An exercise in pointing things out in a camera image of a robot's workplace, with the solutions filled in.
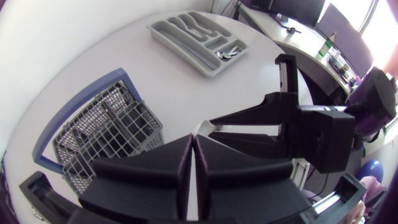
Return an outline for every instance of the white wall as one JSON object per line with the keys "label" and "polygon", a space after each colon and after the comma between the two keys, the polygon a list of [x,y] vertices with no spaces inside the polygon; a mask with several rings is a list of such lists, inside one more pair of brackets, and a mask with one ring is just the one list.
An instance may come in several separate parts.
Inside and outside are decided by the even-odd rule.
{"label": "white wall", "polygon": [[74,58],[140,18],[167,11],[210,12],[212,2],[7,0],[0,12],[0,157],[33,99]]}

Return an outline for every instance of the blue plastic frame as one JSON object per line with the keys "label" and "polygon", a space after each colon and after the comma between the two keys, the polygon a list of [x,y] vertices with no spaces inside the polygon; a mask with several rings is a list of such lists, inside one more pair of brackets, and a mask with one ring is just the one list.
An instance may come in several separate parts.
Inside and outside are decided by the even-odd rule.
{"label": "blue plastic frame", "polygon": [[116,69],[108,73],[107,75],[101,77],[97,81],[88,85],[78,94],[76,94],[72,99],[68,101],[68,103],[63,106],[60,111],[51,119],[48,125],[44,128],[42,134],[39,136],[39,139],[36,142],[35,147],[33,148],[32,156],[33,160],[36,164],[47,168],[51,171],[54,171],[59,174],[63,174],[62,165],[54,162],[45,156],[43,156],[43,152],[47,144],[51,141],[54,134],[57,132],[58,128],[64,124],[64,122],[82,105],[84,105],[87,101],[91,100],[98,93],[101,93],[110,85],[123,81],[126,88],[129,90],[130,94],[134,98],[135,101],[142,101],[139,96],[136,88],[132,84],[132,81],[129,78],[129,75],[122,69]]}

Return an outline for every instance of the gray wire basket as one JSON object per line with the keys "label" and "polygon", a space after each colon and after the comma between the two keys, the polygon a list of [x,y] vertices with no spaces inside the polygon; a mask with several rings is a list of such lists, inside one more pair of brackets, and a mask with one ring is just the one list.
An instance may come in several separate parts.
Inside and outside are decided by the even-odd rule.
{"label": "gray wire basket", "polygon": [[108,87],[53,139],[63,178],[77,195],[89,186],[97,157],[127,157],[163,144],[162,124],[143,101],[136,102],[123,82]]}

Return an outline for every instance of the monitor stand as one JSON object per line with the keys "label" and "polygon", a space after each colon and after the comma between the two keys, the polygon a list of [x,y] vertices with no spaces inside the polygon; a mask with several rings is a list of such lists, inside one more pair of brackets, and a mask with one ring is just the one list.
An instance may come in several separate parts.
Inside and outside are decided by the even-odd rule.
{"label": "monitor stand", "polygon": [[277,17],[277,14],[270,14],[271,18],[273,18],[281,27],[286,28],[286,31],[290,34],[294,34],[295,32],[298,32],[301,34],[299,30],[296,30],[294,27],[289,27],[286,26],[286,23],[288,23],[289,18],[287,16],[282,15],[282,17],[279,19]]}

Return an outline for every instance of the cable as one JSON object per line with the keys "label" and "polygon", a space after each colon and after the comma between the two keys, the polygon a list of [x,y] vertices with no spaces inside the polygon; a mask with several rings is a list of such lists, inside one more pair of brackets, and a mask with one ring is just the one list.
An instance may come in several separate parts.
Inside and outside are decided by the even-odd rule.
{"label": "cable", "polygon": [[305,179],[305,181],[309,180],[314,172],[315,172],[315,167],[314,167],[313,170],[311,171],[311,174],[308,175],[308,177]]}
{"label": "cable", "polygon": [[319,194],[316,194],[315,196],[310,197],[310,199],[313,199],[316,196],[319,196],[320,194],[322,194],[322,192],[324,191],[324,189],[326,187],[326,183],[328,182],[328,178],[329,178],[329,174],[326,175],[325,184],[323,185],[321,192],[319,192]]}
{"label": "cable", "polygon": [[228,18],[231,18],[232,15],[235,16],[235,13],[238,11],[238,9],[242,5],[242,3],[239,2],[238,0],[236,0],[234,3],[232,3],[232,5],[234,6],[234,9],[232,10],[232,12]]}
{"label": "cable", "polygon": [[231,0],[224,8],[224,10],[221,12],[220,16],[223,15],[223,13],[225,12],[225,9],[233,2],[234,0]]}

